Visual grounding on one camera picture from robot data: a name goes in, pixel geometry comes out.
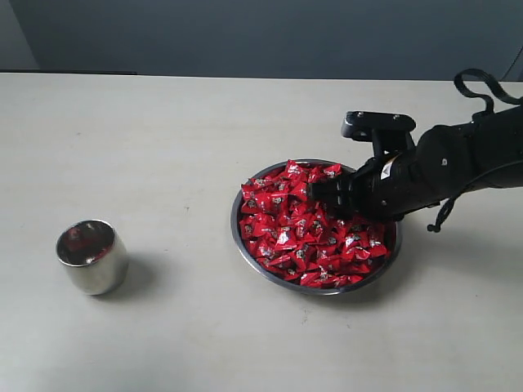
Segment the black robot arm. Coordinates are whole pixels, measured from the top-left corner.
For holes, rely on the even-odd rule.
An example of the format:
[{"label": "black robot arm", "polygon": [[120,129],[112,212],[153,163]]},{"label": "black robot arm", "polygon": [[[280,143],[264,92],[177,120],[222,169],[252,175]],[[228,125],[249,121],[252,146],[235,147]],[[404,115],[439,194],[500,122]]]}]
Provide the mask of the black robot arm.
[{"label": "black robot arm", "polygon": [[[493,99],[468,90],[463,75],[483,80],[494,96],[516,107],[495,113]],[[454,84],[465,96],[484,100],[485,110],[466,124],[433,127],[417,146],[409,116],[349,112],[343,136],[372,142],[374,157],[354,173],[310,185],[310,196],[342,214],[358,212],[380,221],[399,221],[448,199],[436,223],[428,226],[438,232],[461,194],[523,186],[523,99],[509,96],[479,69],[462,71]]]}]

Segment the stainless steel cup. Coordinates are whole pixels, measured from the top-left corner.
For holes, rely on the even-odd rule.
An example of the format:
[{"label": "stainless steel cup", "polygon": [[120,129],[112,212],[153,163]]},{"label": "stainless steel cup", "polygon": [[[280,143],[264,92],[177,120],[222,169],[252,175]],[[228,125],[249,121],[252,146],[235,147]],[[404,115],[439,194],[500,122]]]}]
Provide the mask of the stainless steel cup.
[{"label": "stainless steel cup", "polygon": [[91,296],[114,290],[127,273],[125,246],[102,220],[85,220],[68,228],[58,238],[56,254],[73,283]]}]

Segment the wall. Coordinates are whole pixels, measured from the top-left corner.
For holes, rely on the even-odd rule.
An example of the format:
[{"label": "wall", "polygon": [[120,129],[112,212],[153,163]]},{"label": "wall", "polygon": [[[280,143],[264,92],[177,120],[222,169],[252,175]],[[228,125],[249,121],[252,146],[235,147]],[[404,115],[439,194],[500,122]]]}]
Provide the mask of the wall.
[{"label": "wall", "polygon": [[[514,0],[17,0],[43,69],[271,78],[501,76]],[[523,61],[511,72],[518,78]]]},{"label": "wall", "polygon": [[11,5],[0,0],[0,70],[37,68]]}]

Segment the white table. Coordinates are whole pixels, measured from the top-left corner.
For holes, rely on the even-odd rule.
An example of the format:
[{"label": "white table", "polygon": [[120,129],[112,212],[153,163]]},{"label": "white table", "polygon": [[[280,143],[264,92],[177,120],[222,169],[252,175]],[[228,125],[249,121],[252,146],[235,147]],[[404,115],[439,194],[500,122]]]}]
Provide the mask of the white table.
[{"label": "white table", "polygon": [[[346,296],[289,292],[237,252],[249,175],[371,155],[340,136],[348,109],[410,114],[417,139],[482,103],[451,82],[0,74],[0,390],[521,390],[523,189],[463,196],[440,234],[412,215],[397,262]],[[97,217],[134,259],[104,298],[54,249]]]}]

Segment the wrapped candy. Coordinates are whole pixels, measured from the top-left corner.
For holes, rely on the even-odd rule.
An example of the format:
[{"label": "wrapped candy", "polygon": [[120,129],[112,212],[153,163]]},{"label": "wrapped candy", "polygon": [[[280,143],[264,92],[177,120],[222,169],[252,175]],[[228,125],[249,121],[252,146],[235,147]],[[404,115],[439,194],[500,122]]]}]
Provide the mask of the wrapped candy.
[{"label": "wrapped candy", "polygon": [[288,226],[280,227],[278,229],[275,251],[288,251],[296,247],[297,240],[293,230]]},{"label": "wrapped candy", "polygon": [[307,287],[354,284],[389,256],[386,226],[361,216],[336,219],[324,203],[307,200],[307,184],[342,173],[342,166],[288,161],[264,178],[242,185],[239,231],[249,254],[272,274]]}]

